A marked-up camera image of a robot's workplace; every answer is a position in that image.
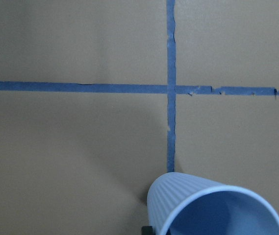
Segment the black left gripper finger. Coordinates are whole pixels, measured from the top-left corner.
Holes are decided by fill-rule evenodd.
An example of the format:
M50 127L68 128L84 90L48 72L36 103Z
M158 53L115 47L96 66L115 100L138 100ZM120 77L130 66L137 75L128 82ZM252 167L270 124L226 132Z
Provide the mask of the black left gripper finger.
M152 235L152 226L143 226L141 228L141 235Z

